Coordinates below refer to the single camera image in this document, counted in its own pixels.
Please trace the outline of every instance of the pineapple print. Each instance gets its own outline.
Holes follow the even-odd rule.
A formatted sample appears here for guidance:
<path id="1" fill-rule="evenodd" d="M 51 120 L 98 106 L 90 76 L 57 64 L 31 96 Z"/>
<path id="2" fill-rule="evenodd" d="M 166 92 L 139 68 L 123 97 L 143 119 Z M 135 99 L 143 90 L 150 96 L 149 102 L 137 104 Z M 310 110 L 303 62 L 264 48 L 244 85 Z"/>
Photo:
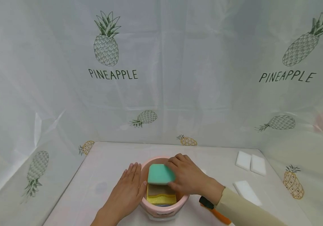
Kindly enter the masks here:
<path id="1" fill-rule="evenodd" d="M 154 122 L 158 118 L 157 114 L 151 110 L 141 112 L 137 120 L 129 122 L 130 126 L 143 127 L 143 124 Z"/>
<path id="2" fill-rule="evenodd" d="M 80 145 L 80 147 L 79 147 L 79 155 L 81 155 L 81 156 L 82 156 L 82 154 L 87 155 L 90 152 L 90 150 L 91 150 L 92 146 L 94 145 L 94 143 L 95 143 L 94 141 L 89 140 L 82 147 Z"/>
<path id="3" fill-rule="evenodd" d="M 180 140 L 180 143 L 182 145 L 197 146 L 197 141 L 190 138 L 190 137 L 184 137 L 184 135 L 179 135 L 179 136 L 177 136 L 177 139 Z"/>
<path id="4" fill-rule="evenodd" d="M 113 19 L 112 12 L 105 15 L 101 11 L 101 17 L 96 16 L 98 21 L 95 21 L 100 30 L 100 34 L 96 37 L 94 43 L 94 52 L 96 59 L 105 66 L 114 66 L 119 59 L 119 49 L 114 36 L 118 33 L 115 32 L 121 26 L 116 26 L 120 17 Z"/>
<path id="5" fill-rule="evenodd" d="M 272 129 L 293 129 L 295 128 L 295 119 L 288 115 L 279 115 L 273 117 L 267 124 L 264 124 L 260 127 L 255 127 L 258 132 L 262 132 L 266 130 L 268 127 L 271 127 Z"/>
<path id="6" fill-rule="evenodd" d="M 323 13 L 320 14 L 317 21 L 315 18 L 312 19 L 310 32 L 300 36 L 288 47 L 282 58 L 283 64 L 290 67 L 305 59 L 314 50 L 321 35 L 323 35 Z"/>
<path id="7" fill-rule="evenodd" d="M 27 174 L 28 186 L 25 188 L 26 191 L 22 195 L 22 197 L 24 197 L 22 202 L 28 202 L 30 197 L 35 197 L 36 192 L 38 191 L 37 187 L 42 186 L 38 179 L 45 173 L 48 161 L 49 154 L 45 151 L 39 151 L 33 157 Z"/>
<path id="8" fill-rule="evenodd" d="M 286 167 L 285 177 L 283 178 L 283 184 L 290 191 L 291 195 L 295 199 L 302 199 L 305 194 L 304 188 L 297 179 L 296 173 L 301 172 L 299 167 L 292 165 Z"/>

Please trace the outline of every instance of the orange handle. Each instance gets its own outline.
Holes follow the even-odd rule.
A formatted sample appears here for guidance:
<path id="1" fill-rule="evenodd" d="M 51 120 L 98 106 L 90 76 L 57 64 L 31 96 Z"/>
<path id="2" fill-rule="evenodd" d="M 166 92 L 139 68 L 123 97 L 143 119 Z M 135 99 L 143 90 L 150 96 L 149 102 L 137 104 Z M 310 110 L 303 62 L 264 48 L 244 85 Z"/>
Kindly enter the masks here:
<path id="1" fill-rule="evenodd" d="M 212 214 L 219 219 L 222 223 L 225 223 L 227 225 L 230 225 L 232 222 L 230 219 L 228 219 L 227 217 L 223 216 L 222 214 L 220 214 L 216 209 L 208 209 L 209 211 L 212 212 Z"/>

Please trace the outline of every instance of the pink container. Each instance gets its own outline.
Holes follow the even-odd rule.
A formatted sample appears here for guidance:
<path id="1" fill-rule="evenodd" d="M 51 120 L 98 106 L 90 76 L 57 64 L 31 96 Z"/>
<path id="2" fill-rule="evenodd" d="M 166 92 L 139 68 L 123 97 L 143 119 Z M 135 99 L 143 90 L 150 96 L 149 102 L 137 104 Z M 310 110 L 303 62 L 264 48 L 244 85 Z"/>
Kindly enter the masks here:
<path id="1" fill-rule="evenodd" d="M 168 161 L 168 159 L 169 157 L 159 156 L 159 157 L 154 157 L 152 159 L 149 159 L 144 164 L 142 164 L 140 183 L 148 180 L 150 165 L 164 164 Z M 143 200 L 141 201 L 140 205 L 149 215 L 152 216 L 152 217 L 149 216 L 150 219 L 156 220 L 156 221 L 167 221 L 169 219 L 175 218 L 175 215 L 179 212 L 179 210 L 183 207 L 183 205 L 189 198 L 189 195 L 185 195 L 180 192 L 177 192 L 176 196 L 177 196 L 177 203 L 169 207 L 158 207 L 156 205 L 153 205 L 146 200 L 146 197 L 143 197 Z"/>

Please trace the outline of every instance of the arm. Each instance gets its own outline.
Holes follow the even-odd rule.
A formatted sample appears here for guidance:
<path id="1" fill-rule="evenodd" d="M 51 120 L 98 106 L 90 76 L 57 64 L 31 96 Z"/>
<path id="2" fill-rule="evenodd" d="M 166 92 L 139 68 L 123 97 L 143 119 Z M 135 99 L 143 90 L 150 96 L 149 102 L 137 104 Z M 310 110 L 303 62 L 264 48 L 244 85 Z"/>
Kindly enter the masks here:
<path id="1" fill-rule="evenodd" d="M 97 212 L 91 226 L 116 226 L 131 214 L 146 192 L 146 181 L 140 183 L 141 164 L 130 164 L 112 189 L 105 205 Z"/>
<path id="2" fill-rule="evenodd" d="M 173 190 L 206 197 L 235 226 L 285 226 L 270 213 L 205 175 L 187 155 L 177 154 L 166 165 L 176 176 L 169 183 Z"/>
<path id="3" fill-rule="evenodd" d="M 228 217 L 235 226 L 285 226 L 285 224 L 261 207 L 245 200 L 225 188 L 216 210 Z"/>

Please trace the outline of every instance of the pineapple text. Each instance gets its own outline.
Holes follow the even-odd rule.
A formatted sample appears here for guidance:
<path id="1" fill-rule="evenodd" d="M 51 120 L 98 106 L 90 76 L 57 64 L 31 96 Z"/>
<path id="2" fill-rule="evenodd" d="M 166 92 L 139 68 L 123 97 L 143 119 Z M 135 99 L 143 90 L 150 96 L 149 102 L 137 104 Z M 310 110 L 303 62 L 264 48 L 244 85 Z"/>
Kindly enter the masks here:
<path id="1" fill-rule="evenodd" d="M 109 79 L 112 80 L 112 77 L 114 77 L 114 79 L 138 79 L 138 77 L 136 77 L 137 75 L 137 70 L 133 70 L 132 71 L 133 75 L 131 77 L 131 73 L 129 74 L 129 71 L 126 70 L 115 70 L 113 71 L 99 71 L 99 70 L 91 70 L 89 69 L 89 73 L 91 75 L 92 78 L 103 78 L 103 79 Z"/>
<path id="2" fill-rule="evenodd" d="M 277 81 L 280 81 L 280 80 L 287 80 L 288 77 L 290 77 L 292 79 L 297 79 L 297 81 L 300 81 L 300 82 L 305 82 L 305 83 L 309 83 L 310 82 L 310 79 L 314 78 L 313 75 L 316 74 L 316 73 L 310 73 L 309 76 L 308 73 L 305 74 L 305 71 L 303 71 L 301 73 L 301 71 L 293 71 L 293 70 L 290 70 L 290 71 L 285 71 L 285 72 L 274 72 L 274 73 L 263 73 L 260 80 L 259 80 L 259 83 L 261 81 L 265 81 L 266 82 L 277 82 Z"/>

